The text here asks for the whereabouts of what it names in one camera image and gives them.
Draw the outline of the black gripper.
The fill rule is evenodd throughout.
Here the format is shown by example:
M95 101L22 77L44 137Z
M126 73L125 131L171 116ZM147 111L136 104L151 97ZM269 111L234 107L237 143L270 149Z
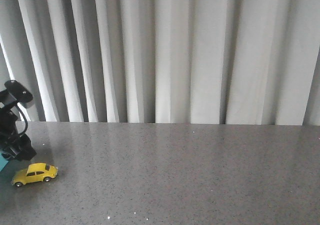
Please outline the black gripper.
M16 126L18 117L11 110L0 112L0 153L8 162L30 161L37 154L26 134L28 129L26 116L19 107L17 110L25 122L22 132L18 131Z

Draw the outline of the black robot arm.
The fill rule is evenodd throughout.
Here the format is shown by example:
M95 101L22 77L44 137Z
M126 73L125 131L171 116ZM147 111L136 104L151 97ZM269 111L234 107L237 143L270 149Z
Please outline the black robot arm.
M16 80L4 83L5 89L0 92L0 154L6 161L29 161L37 153L31 140L26 135L28 121L18 104L26 107L33 100L33 95ZM18 120L12 108L16 108L24 121L25 127L19 132L16 126Z

